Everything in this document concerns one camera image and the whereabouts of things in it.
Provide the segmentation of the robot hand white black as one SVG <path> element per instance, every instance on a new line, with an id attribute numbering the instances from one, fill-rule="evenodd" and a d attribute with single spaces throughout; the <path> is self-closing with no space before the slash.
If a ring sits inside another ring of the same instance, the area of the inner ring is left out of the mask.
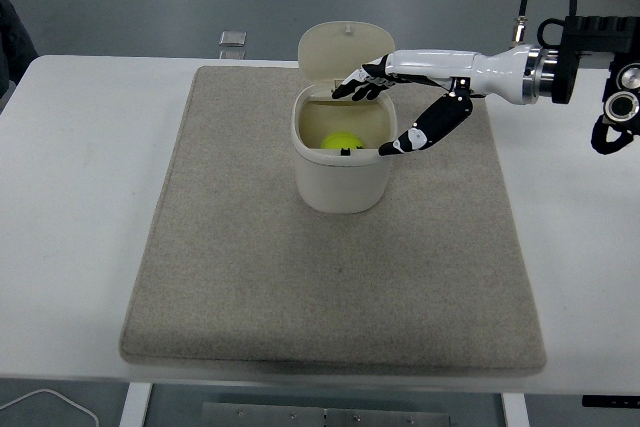
<path id="1" fill-rule="evenodd" d="M 396 84 L 439 86 L 445 94 L 428 107 L 407 131 L 378 148 L 381 156 L 432 147 L 472 113 L 474 96 L 495 94 L 515 105 L 537 99 L 530 48 L 520 46 L 495 56 L 452 50 L 397 50 L 369 61 L 332 92 L 334 99 L 373 100 Z"/>

